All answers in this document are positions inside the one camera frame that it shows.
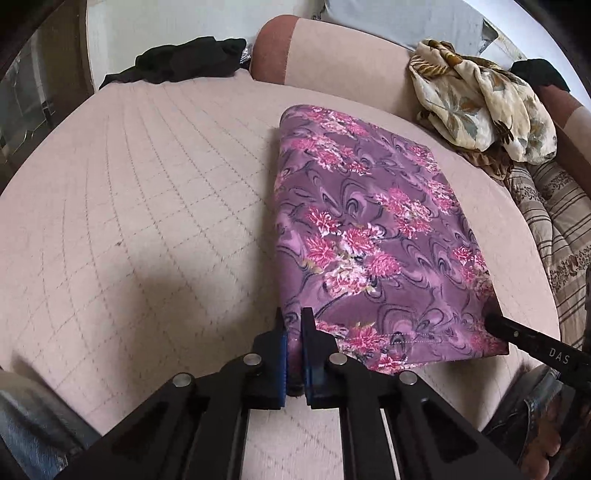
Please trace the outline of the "person's right hand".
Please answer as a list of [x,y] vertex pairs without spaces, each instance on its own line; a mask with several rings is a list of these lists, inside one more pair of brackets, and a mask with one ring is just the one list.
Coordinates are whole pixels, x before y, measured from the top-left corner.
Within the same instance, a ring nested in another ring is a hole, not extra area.
[[558,417],[561,403],[556,397],[548,404],[538,420],[535,437],[525,449],[520,469],[528,479],[546,479],[550,472],[549,459],[559,452],[561,438]]

